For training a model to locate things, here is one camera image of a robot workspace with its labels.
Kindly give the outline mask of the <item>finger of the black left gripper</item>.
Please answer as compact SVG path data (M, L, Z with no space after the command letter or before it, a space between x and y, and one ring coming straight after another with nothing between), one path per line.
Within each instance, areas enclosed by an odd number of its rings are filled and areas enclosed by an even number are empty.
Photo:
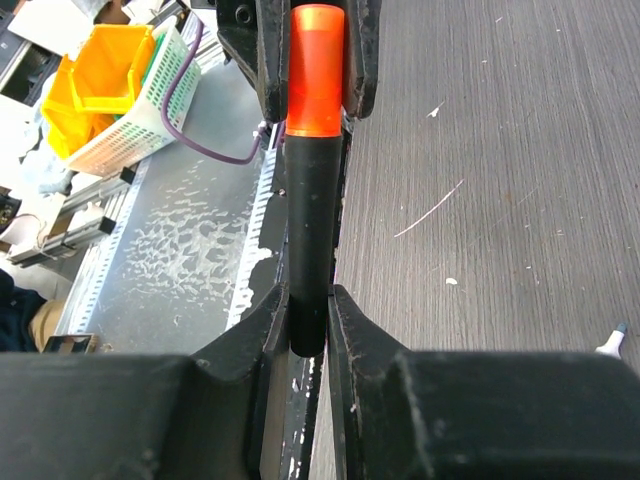
M343 65L343 106L353 118L373 111L378 85L381 0L347 0Z
M290 3L219 0L218 37L252 85L265 120L285 119L288 96Z

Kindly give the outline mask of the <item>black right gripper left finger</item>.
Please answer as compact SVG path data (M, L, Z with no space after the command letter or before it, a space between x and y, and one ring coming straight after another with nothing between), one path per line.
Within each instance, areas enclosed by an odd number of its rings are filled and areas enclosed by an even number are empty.
M192 355L5 354L5 479L275 479L285 285Z

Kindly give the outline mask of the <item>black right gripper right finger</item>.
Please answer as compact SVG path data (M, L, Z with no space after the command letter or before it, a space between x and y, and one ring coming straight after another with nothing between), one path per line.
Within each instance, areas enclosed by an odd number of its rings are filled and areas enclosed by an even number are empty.
M328 299L341 479L635 479L639 379L594 353L406 348Z

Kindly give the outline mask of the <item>orange capped black highlighter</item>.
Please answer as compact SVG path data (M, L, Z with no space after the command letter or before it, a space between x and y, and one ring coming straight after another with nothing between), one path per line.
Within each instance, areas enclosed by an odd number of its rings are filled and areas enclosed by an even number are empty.
M341 161L345 13L305 4L291 12L285 135L291 349L324 349Z

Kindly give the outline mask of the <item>teal ended white marker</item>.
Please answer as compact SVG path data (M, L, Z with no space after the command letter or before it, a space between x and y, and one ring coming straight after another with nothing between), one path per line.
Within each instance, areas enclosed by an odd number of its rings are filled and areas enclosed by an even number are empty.
M627 333L627 325L625 323L618 324L609 335L606 342L598 346L595 352L601 355L621 359L620 348Z

